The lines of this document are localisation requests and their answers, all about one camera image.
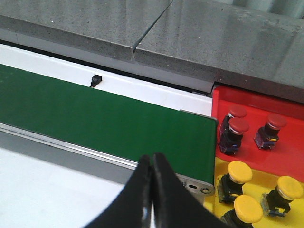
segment yellow tray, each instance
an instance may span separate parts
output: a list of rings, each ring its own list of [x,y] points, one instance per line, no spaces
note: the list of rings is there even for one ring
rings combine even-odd
[[[229,162],[215,159],[215,187],[216,193],[213,196],[206,197],[204,206],[216,217],[220,218],[227,211],[233,209],[233,204],[227,205],[220,203],[218,198],[217,186],[219,180],[224,174],[227,174]],[[258,202],[262,199],[263,193],[269,193],[275,189],[276,181],[279,178],[273,174],[252,169],[253,178],[250,182],[244,184],[243,193],[255,198]],[[290,212],[284,218],[281,217],[263,217],[258,223],[254,223],[255,228],[303,228],[304,227],[304,199],[296,199],[290,203]]]

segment red tray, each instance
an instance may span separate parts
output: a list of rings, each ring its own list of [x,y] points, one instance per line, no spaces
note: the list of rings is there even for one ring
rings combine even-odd
[[[235,156],[221,153],[218,146],[216,156],[228,162],[243,161],[253,169],[278,176],[292,176],[304,182],[304,105],[220,86],[213,92],[211,114],[218,119],[219,126],[233,104],[246,108],[245,119],[250,129],[244,133],[241,148]],[[254,137],[258,129],[265,125],[269,113],[283,115],[287,126],[280,130],[280,139],[273,150],[260,150]]]

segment white surface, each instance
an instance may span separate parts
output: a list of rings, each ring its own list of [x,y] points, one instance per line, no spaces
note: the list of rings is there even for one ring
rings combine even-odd
[[[98,74],[103,81],[96,89],[176,110],[211,115],[211,98],[1,44],[0,64],[84,86],[89,86],[92,76]],[[82,227],[104,210],[122,187],[5,150],[0,145],[0,228]]]
[[[113,74],[64,60],[0,44],[0,64],[58,78],[84,86],[91,85],[94,74],[103,81],[96,89],[176,110],[211,116],[212,98],[142,80]]]

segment gray stone slab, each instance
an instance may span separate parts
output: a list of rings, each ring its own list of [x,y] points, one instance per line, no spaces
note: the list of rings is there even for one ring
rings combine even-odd
[[[304,21],[210,0],[175,0],[135,61],[304,103]]]
[[[0,28],[121,60],[171,0],[1,0]]]

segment green conveyor belt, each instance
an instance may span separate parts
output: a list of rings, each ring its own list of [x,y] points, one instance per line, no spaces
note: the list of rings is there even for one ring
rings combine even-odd
[[[0,122],[213,184],[214,119],[0,65]]]

